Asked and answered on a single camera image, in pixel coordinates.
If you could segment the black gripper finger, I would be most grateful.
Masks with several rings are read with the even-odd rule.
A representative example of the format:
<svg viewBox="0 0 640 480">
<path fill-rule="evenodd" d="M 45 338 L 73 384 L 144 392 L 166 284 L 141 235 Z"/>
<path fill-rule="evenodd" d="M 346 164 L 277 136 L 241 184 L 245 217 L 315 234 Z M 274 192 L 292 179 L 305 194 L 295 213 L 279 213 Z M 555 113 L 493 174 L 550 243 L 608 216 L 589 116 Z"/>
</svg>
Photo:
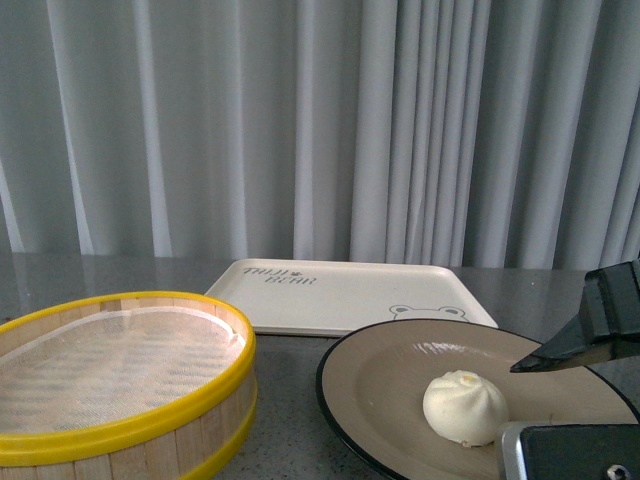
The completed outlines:
<svg viewBox="0 0 640 480">
<path fill-rule="evenodd" d="M 500 429 L 502 479 L 637 479 L 637 424 L 510 422 Z"/>
<path fill-rule="evenodd" d="M 590 271 L 578 313 L 549 341 L 511 366 L 537 373 L 639 355 L 639 261 Z"/>
</svg>

